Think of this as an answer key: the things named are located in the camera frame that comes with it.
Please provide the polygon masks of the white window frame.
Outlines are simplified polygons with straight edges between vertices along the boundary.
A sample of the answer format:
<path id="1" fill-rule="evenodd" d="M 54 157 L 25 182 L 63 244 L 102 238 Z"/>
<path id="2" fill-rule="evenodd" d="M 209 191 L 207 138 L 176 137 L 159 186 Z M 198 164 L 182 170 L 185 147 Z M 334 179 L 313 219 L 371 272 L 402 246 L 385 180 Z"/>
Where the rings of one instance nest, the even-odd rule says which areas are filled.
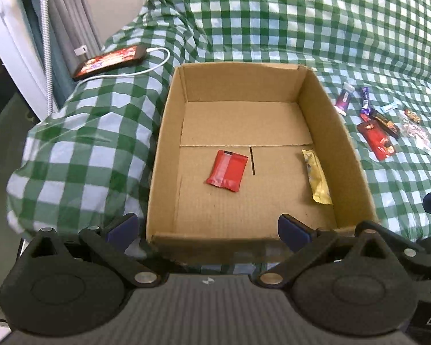
<path id="1" fill-rule="evenodd" d="M 0 0 L 0 58 L 28 106 L 44 120 L 46 79 L 22 0 Z"/>

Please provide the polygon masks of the red white snack stick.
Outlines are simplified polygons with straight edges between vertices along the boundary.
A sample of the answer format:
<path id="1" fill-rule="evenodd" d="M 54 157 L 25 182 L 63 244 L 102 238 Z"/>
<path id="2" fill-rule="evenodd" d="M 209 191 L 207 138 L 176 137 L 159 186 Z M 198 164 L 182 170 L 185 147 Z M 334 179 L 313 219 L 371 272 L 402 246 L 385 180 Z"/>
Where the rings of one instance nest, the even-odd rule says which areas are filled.
<path id="1" fill-rule="evenodd" d="M 360 113 L 360 118 L 364 121 L 364 122 L 369 122 L 371 120 L 371 118 L 364 114 L 364 113 Z"/>

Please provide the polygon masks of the green checkered sofa cover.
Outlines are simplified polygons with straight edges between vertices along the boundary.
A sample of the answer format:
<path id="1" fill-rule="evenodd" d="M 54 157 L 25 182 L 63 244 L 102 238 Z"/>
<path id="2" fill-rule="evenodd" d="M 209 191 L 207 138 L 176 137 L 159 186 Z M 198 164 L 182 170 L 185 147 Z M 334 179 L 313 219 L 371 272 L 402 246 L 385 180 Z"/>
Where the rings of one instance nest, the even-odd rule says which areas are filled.
<path id="1" fill-rule="evenodd" d="M 7 184 L 7 222 L 22 237 L 145 214 L 168 89 L 185 63 L 304 65 L 330 97 L 347 82 L 369 87 L 374 105 L 415 111 L 431 140 L 431 0 L 145 0 L 104 48 L 131 45 L 154 53 L 84 81 L 29 131 Z M 403 137 L 393 157 L 377 162 L 357 132 L 359 104 L 352 99 L 344 122 L 379 220 L 410 239 L 431 236 L 422 207 L 431 150 Z"/>

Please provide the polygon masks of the yellow snack bar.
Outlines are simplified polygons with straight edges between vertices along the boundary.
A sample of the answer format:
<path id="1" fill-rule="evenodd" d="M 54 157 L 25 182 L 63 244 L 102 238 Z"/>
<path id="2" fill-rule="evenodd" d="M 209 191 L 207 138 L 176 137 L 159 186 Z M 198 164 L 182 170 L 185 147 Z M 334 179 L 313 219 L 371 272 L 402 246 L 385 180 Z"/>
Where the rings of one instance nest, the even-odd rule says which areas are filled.
<path id="1" fill-rule="evenodd" d="M 302 154 L 314 202 L 332 205 L 328 183 L 318 155 L 312 149 L 303 149 Z"/>

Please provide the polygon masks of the clear bag of candies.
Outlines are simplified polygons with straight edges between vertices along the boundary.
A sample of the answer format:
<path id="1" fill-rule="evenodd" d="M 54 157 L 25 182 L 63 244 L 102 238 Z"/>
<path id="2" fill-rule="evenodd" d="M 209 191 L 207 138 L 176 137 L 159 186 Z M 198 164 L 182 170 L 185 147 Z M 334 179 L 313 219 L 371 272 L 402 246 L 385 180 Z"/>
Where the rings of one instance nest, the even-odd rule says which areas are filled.
<path id="1" fill-rule="evenodd" d="M 420 125 L 417 125 L 416 123 L 411 122 L 404 114 L 404 111 L 401 111 L 400 124 L 402 133 L 409 138 L 412 138 L 418 148 L 431 150 L 430 137 L 427 130 L 422 127 L 421 123 Z"/>

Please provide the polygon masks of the brown cardboard box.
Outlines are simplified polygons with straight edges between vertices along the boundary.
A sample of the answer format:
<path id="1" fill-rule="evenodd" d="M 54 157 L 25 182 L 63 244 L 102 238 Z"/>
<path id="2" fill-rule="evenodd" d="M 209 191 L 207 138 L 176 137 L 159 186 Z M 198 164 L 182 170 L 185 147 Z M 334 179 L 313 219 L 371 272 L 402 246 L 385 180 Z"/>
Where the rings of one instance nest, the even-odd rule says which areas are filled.
<path id="1" fill-rule="evenodd" d="M 238 192 L 205 183 L 219 150 L 248 158 Z M 302 150 L 317 155 L 332 205 L 314 202 Z M 278 262 L 277 221 L 352 231 L 376 221 L 346 126 L 305 66 L 206 62 L 176 68 L 152 174 L 146 238 L 188 265 Z"/>

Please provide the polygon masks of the black smartphone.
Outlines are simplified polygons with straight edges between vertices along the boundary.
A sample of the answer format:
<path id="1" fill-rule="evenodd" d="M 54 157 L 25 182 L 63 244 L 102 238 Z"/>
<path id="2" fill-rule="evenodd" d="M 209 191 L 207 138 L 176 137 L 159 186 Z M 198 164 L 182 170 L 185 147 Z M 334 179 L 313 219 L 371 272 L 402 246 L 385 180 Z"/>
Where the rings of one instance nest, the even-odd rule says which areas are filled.
<path id="1" fill-rule="evenodd" d="M 141 45 L 124 47 L 95 56 L 82 62 L 72 74 L 74 81 L 87 79 L 104 72 L 139 64 L 147 55 L 147 48 Z"/>

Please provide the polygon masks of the small orange brown candy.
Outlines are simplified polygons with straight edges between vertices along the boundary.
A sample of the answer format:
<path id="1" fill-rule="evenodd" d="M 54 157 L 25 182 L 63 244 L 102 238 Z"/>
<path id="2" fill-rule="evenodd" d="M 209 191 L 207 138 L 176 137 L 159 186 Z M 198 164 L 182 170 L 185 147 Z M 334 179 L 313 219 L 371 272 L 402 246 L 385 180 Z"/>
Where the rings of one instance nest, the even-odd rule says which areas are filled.
<path id="1" fill-rule="evenodd" d="M 406 115 L 406 117 L 411 121 L 416 123 L 417 125 L 420 125 L 421 123 L 421 118 L 420 115 L 417 114 L 415 111 L 411 111 L 410 109 L 405 109 L 404 110 L 404 114 Z"/>

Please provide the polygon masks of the small red snack packet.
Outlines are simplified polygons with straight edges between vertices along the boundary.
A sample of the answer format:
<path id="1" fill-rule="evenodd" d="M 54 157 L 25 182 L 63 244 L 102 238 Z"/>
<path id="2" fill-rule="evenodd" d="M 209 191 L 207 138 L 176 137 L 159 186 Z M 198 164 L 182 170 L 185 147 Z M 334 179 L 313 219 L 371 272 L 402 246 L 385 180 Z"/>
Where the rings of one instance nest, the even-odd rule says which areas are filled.
<path id="1" fill-rule="evenodd" d="M 219 150 L 216 154 L 211 174 L 205 183 L 232 192 L 240 190 L 248 158 L 226 150 Z"/>

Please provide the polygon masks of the light blue snack stick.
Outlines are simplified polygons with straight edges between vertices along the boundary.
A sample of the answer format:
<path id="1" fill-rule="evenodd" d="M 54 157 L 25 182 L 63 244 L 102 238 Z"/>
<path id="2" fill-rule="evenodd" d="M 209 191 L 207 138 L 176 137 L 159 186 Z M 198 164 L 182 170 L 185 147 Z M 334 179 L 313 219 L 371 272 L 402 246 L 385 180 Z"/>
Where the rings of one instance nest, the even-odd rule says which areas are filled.
<path id="1" fill-rule="evenodd" d="M 382 111 L 382 113 L 389 113 L 390 111 L 393 111 L 397 108 L 398 104 L 395 102 L 380 106 L 380 110 Z"/>

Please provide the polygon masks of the dark brown snack bar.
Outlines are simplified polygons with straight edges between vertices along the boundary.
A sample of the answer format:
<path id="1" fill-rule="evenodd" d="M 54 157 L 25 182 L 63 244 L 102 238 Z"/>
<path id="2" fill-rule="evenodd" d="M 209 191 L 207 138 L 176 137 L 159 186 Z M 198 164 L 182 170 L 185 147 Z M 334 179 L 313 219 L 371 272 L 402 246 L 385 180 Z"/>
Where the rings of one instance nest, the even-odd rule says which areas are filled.
<path id="1" fill-rule="evenodd" d="M 401 136 L 400 129 L 391 119 L 373 108 L 371 109 L 369 116 L 371 119 L 375 120 L 390 136 L 395 139 L 399 139 Z"/>

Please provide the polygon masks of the purple chocolate bar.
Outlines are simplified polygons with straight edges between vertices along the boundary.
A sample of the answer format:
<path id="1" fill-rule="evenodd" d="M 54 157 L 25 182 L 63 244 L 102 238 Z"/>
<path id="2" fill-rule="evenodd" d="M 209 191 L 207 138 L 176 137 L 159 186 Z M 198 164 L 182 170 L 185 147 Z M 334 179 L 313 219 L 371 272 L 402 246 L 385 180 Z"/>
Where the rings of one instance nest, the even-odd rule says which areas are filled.
<path id="1" fill-rule="evenodd" d="M 360 113 L 365 116 L 370 116 L 371 104 L 370 104 L 370 90 L 368 87 L 360 88 L 360 95 L 362 97 Z"/>

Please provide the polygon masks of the purple white snack tube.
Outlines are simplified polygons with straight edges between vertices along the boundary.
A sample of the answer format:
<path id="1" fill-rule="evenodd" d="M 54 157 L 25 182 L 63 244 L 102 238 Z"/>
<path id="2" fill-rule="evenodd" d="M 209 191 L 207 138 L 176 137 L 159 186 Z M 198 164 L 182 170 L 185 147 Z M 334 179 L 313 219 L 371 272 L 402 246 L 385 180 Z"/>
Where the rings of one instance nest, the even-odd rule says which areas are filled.
<path id="1" fill-rule="evenodd" d="M 335 103 L 335 109 L 339 114 L 341 114 L 341 116 L 347 115 L 347 109 L 349 107 L 349 102 L 352 98 L 354 90 L 354 87 L 349 83 L 343 83 L 343 87 Z"/>

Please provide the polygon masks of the dark red drink pouch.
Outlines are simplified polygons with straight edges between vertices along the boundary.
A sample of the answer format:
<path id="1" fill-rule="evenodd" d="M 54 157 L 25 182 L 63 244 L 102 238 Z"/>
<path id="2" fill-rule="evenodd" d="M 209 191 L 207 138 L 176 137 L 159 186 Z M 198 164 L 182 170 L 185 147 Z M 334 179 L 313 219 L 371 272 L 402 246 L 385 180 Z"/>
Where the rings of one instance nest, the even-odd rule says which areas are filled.
<path id="1" fill-rule="evenodd" d="M 395 148 L 390 138 L 376 121 L 362 122 L 357 126 L 357 130 L 363 135 L 379 161 L 383 161 L 395 154 Z"/>

